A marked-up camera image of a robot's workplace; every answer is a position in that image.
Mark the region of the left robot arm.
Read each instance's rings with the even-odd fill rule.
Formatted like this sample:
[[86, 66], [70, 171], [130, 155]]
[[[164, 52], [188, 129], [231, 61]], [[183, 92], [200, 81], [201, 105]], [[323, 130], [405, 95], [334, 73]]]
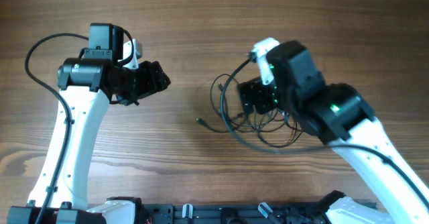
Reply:
[[141, 60], [127, 30], [92, 23], [88, 45], [58, 69], [54, 132], [41, 174], [27, 204], [10, 208], [8, 223], [151, 223], [141, 199], [87, 201], [88, 171], [100, 124], [111, 105], [128, 106], [164, 91], [170, 79], [159, 62]]

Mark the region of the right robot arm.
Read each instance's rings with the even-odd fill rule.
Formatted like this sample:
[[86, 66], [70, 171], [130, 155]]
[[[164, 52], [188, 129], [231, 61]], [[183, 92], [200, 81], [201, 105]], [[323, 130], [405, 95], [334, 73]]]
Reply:
[[394, 223], [428, 222], [428, 187], [356, 89], [326, 84], [308, 49], [296, 40], [266, 38], [253, 45], [249, 58], [260, 76], [240, 84], [244, 107], [285, 111], [356, 171]]

